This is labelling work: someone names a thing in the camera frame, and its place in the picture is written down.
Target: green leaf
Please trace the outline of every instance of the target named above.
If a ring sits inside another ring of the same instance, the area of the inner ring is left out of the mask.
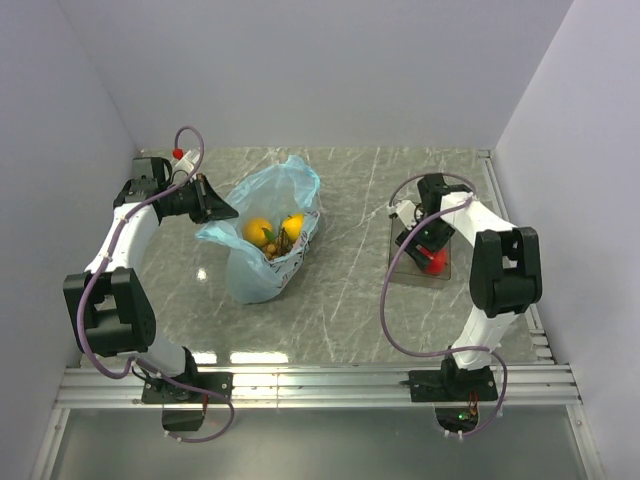
[[[264,236],[267,237],[267,240],[269,240],[269,243],[277,240],[276,236],[268,228],[263,228],[262,231],[264,232]]]

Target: gray marble surface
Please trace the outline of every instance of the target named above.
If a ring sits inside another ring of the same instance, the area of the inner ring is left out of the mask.
[[[170,158],[169,151],[144,153]],[[450,171],[476,183],[492,207],[483,162],[475,150],[462,149],[221,148],[207,150],[202,171],[224,198],[246,175],[289,154],[307,160],[322,179],[322,223],[301,270],[273,301],[239,305],[225,292],[228,249],[196,240],[200,227],[186,217],[165,219],[139,272],[159,330],[194,352],[215,353],[222,364],[412,361],[389,345],[378,319],[390,232],[385,203],[410,175]],[[417,199],[415,185],[399,198]],[[402,345],[430,351],[458,337],[471,309],[470,261],[470,246],[456,235],[452,279],[443,290],[391,285],[387,318]],[[524,318],[502,345],[511,363],[536,359]]]

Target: translucent plastic bag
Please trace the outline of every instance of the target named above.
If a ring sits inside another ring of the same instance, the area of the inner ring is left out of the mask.
[[[320,178],[302,158],[289,155],[286,163],[271,165],[244,179],[226,202],[240,216],[205,225],[196,237],[231,248],[226,283],[231,297],[240,303],[258,303],[278,295],[298,271],[318,230]],[[275,227],[288,215],[304,212],[300,237],[291,252],[269,262],[262,251],[242,238],[242,228],[254,217],[266,218]]]

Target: white wall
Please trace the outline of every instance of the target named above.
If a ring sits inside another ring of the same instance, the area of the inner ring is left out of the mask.
[[[0,477],[28,476],[65,364],[62,295],[95,255],[133,142],[54,0],[0,3]]]
[[[576,0],[496,149],[510,213],[540,234],[543,321],[608,476],[638,478],[640,2]]]
[[[141,147],[494,147],[571,0],[59,0]]]

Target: yellow fruit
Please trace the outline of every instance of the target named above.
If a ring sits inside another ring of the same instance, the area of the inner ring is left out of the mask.
[[[304,213],[296,213],[295,215],[290,215],[284,222],[282,222],[282,228],[284,228],[284,231],[287,232],[287,237],[289,237],[291,243],[294,243],[296,240],[298,240],[303,223]]]
[[[267,235],[265,235],[263,228],[273,232],[273,226],[268,220],[259,217],[252,218],[242,229],[242,236],[247,242],[258,248],[262,248],[269,243],[269,239],[267,238]]]

